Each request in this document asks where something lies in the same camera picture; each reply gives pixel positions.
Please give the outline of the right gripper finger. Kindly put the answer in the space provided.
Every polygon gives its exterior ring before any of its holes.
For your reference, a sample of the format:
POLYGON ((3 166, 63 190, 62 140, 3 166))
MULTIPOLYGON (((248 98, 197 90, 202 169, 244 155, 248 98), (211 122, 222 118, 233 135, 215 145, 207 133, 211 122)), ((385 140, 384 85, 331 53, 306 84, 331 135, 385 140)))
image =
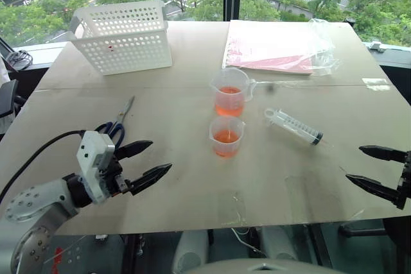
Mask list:
POLYGON ((359 150, 368 156, 386 161, 405 162, 407 152, 377 145, 360 146, 359 150))
POLYGON ((388 200, 394 205, 398 204, 399 193, 396 190, 391 189, 390 187, 386 187, 380 182, 364 176, 346 174, 345 177, 364 191, 388 200))

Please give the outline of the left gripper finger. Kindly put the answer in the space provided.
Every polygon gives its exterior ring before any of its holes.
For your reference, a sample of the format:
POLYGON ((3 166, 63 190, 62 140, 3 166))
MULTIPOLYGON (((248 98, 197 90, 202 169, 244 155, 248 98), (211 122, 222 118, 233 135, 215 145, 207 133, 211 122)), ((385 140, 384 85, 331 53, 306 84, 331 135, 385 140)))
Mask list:
POLYGON ((119 147, 114 151, 114 155, 118 160, 123 160, 124 158, 131 158, 153 144, 152 141, 135 141, 130 144, 119 147))
POLYGON ((158 182, 172 167, 172 163, 155 166, 130 183, 130 193, 135 196, 158 182))

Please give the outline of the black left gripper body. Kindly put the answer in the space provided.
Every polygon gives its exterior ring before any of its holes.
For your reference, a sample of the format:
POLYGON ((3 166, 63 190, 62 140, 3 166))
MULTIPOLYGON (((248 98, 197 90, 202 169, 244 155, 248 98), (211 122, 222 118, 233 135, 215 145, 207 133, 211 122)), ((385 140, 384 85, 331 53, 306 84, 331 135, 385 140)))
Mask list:
POLYGON ((97 179, 104 197, 125 194, 131 189, 131 181, 124 178, 123 168, 115 155, 98 166, 97 179))

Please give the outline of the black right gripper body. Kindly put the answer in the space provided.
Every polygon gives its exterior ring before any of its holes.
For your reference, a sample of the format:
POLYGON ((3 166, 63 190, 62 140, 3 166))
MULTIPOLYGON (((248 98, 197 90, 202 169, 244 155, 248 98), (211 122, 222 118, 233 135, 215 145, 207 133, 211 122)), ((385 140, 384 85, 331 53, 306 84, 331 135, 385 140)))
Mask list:
POLYGON ((397 186, 398 197, 396 200, 396 207, 403 210, 407 198, 410 198, 410 152, 407 152, 402 174, 399 178, 397 186))

